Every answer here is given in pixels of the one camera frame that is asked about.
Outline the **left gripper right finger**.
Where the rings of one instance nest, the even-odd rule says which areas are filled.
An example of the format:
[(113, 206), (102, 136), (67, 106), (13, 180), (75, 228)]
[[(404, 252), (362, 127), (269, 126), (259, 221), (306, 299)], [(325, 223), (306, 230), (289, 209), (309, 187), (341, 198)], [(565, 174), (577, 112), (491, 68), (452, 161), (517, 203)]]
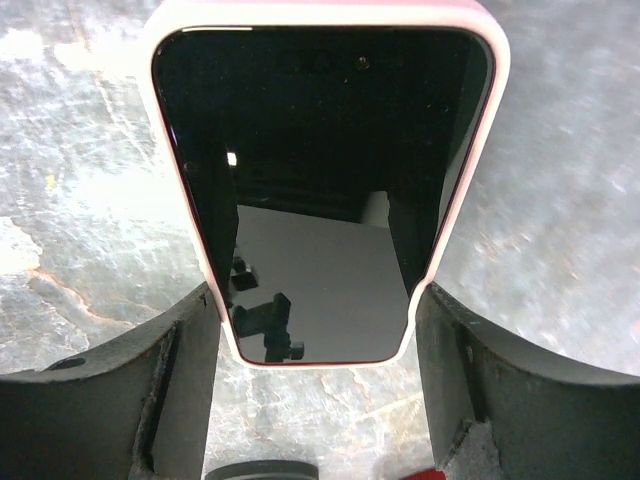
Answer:
[(436, 284), (415, 319), (433, 458), (449, 478), (638, 478), (638, 377), (535, 345)]

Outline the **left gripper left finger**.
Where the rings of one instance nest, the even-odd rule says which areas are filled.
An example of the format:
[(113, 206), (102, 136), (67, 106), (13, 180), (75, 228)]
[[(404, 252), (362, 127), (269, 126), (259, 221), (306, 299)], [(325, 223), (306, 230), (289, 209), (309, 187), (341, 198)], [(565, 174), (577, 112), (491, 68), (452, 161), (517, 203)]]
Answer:
[(201, 284), (110, 341), (2, 375), (2, 478), (200, 478), (220, 329)]

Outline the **black phone stand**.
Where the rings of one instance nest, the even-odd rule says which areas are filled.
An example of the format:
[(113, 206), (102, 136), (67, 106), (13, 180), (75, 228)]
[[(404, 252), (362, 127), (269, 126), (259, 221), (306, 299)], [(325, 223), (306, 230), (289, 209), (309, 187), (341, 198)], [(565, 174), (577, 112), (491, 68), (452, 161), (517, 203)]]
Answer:
[(205, 480), (318, 480), (318, 467), (302, 461), (256, 460), (234, 463), (208, 472)]

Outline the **phone with pink case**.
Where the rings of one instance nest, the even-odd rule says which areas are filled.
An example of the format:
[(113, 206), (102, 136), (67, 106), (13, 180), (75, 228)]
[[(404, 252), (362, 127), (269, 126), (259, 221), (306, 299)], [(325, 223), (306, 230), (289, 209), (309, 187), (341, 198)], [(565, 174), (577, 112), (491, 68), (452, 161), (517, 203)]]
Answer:
[(165, 1), (139, 89), (234, 359), (406, 350), (502, 99), (477, 1)]

